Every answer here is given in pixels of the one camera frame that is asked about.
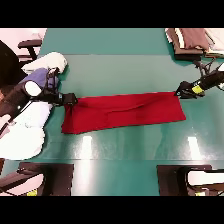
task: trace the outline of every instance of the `folded red towel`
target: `folded red towel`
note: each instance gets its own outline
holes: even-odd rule
[[[65,106],[62,133],[186,120],[174,92],[86,97]]]

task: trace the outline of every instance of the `chair armrest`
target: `chair armrest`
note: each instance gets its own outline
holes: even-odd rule
[[[30,48],[30,47],[40,47],[42,45],[42,40],[26,40],[18,44],[18,48]]]

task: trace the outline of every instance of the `black chair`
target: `black chair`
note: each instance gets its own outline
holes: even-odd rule
[[[0,40],[0,88],[6,85],[18,84],[27,74],[21,69],[24,64],[37,59],[33,47],[39,47],[42,40],[28,40],[19,43],[18,47],[27,48],[32,60],[19,61],[18,56]]]

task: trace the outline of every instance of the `green tabletop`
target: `green tabletop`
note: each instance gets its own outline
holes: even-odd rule
[[[78,97],[175,91],[200,77],[192,63],[173,59],[162,28],[48,29],[41,54],[51,51],[69,64],[60,91]],[[158,195],[158,164],[223,168],[223,97],[213,88],[204,98],[181,100],[186,121],[80,135],[61,133],[64,108],[55,108],[42,153],[27,161],[74,163],[72,195]],[[2,175],[18,163],[6,161]]]

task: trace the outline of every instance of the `table surface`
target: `table surface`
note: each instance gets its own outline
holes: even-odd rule
[[[52,51],[69,64],[60,91],[78,97],[174,91],[200,77],[192,63],[173,59],[163,28],[49,28],[40,54]],[[74,163],[72,195],[158,195],[158,164],[224,166],[223,92],[213,88],[181,105],[186,121],[80,135],[61,133],[64,108],[55,108],[42,153],[27,161]],[[2,176],[18,164],[6,161]]]

